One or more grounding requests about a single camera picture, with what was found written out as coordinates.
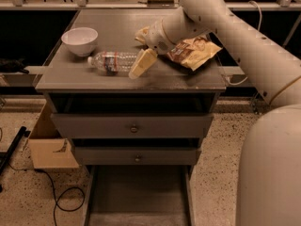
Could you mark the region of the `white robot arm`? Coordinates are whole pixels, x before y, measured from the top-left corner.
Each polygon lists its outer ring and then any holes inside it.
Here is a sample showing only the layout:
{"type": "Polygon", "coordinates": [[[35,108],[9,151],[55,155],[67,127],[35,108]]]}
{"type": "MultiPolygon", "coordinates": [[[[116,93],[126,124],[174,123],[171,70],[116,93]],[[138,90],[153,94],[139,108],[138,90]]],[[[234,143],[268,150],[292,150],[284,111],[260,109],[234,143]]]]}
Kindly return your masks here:
{"type": "Polygon", "coordinates": [[[129,76],[184,39],[214,33],[272,109],[251,127],[241,150],[236,226],[301,226],[301,60],[235,16],[224,0],[181,0],[142,34],[129,76]]]}

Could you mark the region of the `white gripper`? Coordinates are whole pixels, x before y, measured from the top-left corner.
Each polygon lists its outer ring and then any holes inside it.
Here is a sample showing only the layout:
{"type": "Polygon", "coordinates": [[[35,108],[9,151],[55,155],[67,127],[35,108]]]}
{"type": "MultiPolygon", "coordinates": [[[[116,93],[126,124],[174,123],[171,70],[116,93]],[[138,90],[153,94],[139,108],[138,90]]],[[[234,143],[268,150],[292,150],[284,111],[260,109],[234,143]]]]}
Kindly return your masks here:
{"type": "Polygon", "coordinates": [[[137,58],[131,67],[129,77],[136,79],[148,70],[157,60],[158,55],[165,55],[173,49],[173,43],[167,38],[163,21],[156,21],[150,27],[146,26],[135,33],[135,40],[149,49],[140,50],[137,58]]]}

